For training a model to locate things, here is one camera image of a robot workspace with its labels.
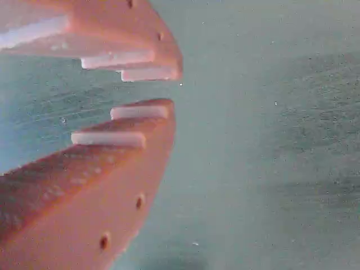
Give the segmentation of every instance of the white tooth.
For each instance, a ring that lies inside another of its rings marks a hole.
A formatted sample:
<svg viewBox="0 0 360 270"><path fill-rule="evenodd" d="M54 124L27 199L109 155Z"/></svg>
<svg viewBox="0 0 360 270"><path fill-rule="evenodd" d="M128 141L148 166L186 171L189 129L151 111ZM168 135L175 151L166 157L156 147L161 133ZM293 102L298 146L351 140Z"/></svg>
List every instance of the white tooth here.
<svg viewBox="0 0 360 270"><path fill-rule="evenodd" d="M114 145L145 148L146 138L141 132L73 132L71 140L75 145Z"/></svg>
<svg viewBox="0 0 360 270"><path fill-rule="evenodd" d="M170 67L149 67L144 69L121 70L123 82L136 82L139 80L169 80L173 79L176 72Z"/></svg>
<svg viewBox="0 0 360 270"><path fill-rule="evenodd" d="M112 108L110 116L111 120L120 118L168 118L169 111L165 106L124 106Z"/></svg>
<svg viewBox="0 0 360 270"><path fill-rule="evenodd" d="M17 45L29 43L39 38L60 34L66 30L68 24L68 17L60 16L0 33L0 50L14 48Z"/></svg>
<svg viewBox="0 0 360 270"><path fill-rule="evenodd" d="M85 57L81 59L81 66L83 69L96 69L107 66L151 62L153 59L154 53L152 51L138 49L137 51L114 52L94 57Z"/></svg>

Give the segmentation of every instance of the green surface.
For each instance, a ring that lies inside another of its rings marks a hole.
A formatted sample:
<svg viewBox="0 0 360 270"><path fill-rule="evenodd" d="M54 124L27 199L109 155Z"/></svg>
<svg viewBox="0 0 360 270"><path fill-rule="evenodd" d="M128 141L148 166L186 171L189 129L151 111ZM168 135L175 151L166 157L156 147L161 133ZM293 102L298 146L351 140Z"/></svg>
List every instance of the green surface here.
<svg viewBox="0 0 360 270"><path fill-rule="evenodd" d="M153 2L183 51L182 86L1 56L0 170L114 105L170 97L173 155L114 269L359 269L360 3Z"/></svg>

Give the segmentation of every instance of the orange plastic jaw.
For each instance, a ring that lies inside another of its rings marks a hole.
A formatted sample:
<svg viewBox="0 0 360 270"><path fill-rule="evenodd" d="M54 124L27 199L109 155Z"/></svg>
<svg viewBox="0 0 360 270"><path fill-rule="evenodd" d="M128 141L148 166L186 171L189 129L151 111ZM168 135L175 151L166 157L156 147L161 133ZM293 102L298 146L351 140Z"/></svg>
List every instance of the orange plastic jaw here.
<svg viewBox="0 0 360 270"><path fill-rule="evenodd" d="M0 52L81 59L123 81L182 76L182 55L147 0L1 0Z"/></svg>
<svg viewBox="0 0 360 270"><path fill-rule="evenodd" d="M0 269L106 269L137 235L172 150L174 107L141 101L111 118L0 177Z"/></svg>

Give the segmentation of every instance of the orange plastic part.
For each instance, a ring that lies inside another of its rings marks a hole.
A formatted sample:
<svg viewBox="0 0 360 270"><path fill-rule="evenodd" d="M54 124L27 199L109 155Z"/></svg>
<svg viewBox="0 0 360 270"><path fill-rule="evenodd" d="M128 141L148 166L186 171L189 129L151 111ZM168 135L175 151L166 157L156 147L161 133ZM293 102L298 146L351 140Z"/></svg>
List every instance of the orange plastic part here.
<svg viewBox="0 0 360 270"><path fill-rule="evenodd" d="M74 146L0 177L0 269L107 269L137 235L172 150L170 100L111 111Z"/></svg>
<svg viewBox="0 0 360 270"><path fill-rule="evenodd" d="M182 76L182 55L147 0L1 0L0 52L81 59L123 81Z"/></svg>

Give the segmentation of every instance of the small hole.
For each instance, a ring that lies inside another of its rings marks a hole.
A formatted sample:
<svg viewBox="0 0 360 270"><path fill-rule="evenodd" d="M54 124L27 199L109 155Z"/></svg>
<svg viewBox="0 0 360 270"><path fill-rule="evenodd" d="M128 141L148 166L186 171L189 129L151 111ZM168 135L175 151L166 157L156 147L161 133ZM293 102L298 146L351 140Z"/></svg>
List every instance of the small hole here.
<svg viewBox="0 0 360 270"><path fill-rule="evenodd" d="M137 199L136 199L136 209L140 210L143 207L144 203L145 203L144 196L139 195L139 197L137 197Z"/></svg>
<svg viewBox="0 0 360 270"><path fill-rule="evenodd" d="M106 250L110 245L110 236L108 233L104 234L100 239L100 249Z"/></svg>
<svg viewBox="0 0 360 270"><path fill-rule="evenodd" d="M133 8L134 7L134 0L126 0L128 7Z"/></svg>
<svg viewBox="0 0 360 270"><path fill-rule="evenodd" d="M161 33L161 32L158 32L157 33L157 39L158 39L158 41L162 41L164 39L164 34Z"/></svg>

